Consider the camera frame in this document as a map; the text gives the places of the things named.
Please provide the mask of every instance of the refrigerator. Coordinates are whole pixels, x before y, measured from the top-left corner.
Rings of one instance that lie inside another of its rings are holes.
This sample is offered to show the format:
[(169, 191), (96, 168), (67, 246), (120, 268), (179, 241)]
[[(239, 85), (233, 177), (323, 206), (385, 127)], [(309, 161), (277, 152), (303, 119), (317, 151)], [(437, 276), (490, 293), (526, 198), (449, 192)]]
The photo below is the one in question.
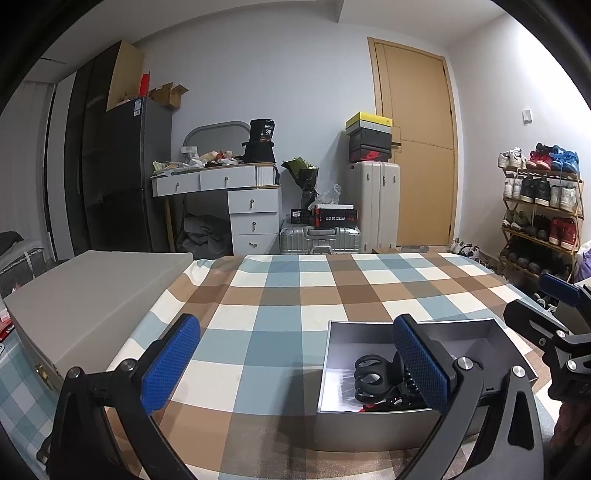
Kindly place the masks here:
[(172, 111), (148, 97), (103, 115), (82, 157), (90, 248), (168, 252), (164, 200), (152, 196), (152, 162), (171, 159)]

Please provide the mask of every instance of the metal screw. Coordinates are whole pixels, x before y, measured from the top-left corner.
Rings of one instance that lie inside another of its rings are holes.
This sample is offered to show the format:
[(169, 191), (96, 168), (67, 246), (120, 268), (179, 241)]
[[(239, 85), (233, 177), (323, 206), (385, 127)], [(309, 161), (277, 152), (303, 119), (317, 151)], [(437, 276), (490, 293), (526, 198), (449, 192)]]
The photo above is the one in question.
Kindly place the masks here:
[(134, 360), (133, 358), (128, 358), (127, 360), (123, 360), (119, 364), (119, 368), (124, 372), (131, 372), (135, 368), (136, 364), (136, 360)]
[(73, 367), (68, 370), (68, 378), (78, 378), (82, 370), (79, 367)]
[(513, 373), (516, 377), (523, 378), (525, 376), (525, 369), (521, 365), (513, 367)]
[(466, 356), (461, 356), (457, 359), (457, 366), (459, 366), (462, 370), (470, 370), (474, 363)]

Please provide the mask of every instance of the blue gripper pad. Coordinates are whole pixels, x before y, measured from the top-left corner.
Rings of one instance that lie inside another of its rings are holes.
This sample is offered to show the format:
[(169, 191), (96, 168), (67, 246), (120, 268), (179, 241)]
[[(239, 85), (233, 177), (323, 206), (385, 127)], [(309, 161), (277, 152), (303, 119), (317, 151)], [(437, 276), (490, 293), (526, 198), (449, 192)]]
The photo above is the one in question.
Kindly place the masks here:
[(199, 344), (201, 330), (197, 318), (184, 314), (177, 320), (181, 321), (184, 324), (142, 377), (139, 399), (148, 415), (164, 407)]
[(400, 315), (394, 320), (392, 339), (427, 407), (445, 414), (453, 393), (452, 380), (431, 351), (431, 340), (419, 329), (409, 314)]
[(546, 295), (550, 295), (570, 307), (576, 307), (581, 302), (581, 289), (571, 285), (553, 275), (544, 274), (540, 277), (539, 288)]

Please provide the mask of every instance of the open gray box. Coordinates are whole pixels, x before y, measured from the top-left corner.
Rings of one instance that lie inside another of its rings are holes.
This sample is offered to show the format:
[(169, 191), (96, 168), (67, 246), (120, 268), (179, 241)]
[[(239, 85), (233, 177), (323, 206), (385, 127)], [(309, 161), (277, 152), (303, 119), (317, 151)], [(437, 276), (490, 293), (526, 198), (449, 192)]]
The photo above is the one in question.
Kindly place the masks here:
[[(441, 342), (457, 358), (477, 358), (487, 371), (496, 371), (500, 377), (512, 366), (521, 365), (531, 385), (538, 378), (494, 319), (421, 322), (421, 326), (430, 338)], [(355, 361), (371, 353), (386, 359), (394, 357), (396, 347), (391, 323), (329, 322), (314, 426), (318, 450), (379, 452), (416, 448), (424, 443), (437, 422), (439, 412), (430, 408), (400, 412), (355, 411), (362, 407), (353, 397)], [(476, 410), (468, 436), (480, 432), (486, 409)]]

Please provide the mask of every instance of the shoe box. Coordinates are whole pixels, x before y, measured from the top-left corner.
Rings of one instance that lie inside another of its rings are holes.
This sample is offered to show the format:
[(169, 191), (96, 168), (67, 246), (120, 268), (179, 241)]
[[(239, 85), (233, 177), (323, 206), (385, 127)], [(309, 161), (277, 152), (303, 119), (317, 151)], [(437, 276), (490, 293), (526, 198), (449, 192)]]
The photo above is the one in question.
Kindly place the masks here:
[(392, 146), (400, 146), (400, 129), (383, 116), (359, 112), (346, 123), (349, 162), (384, 161), (392, 157)]

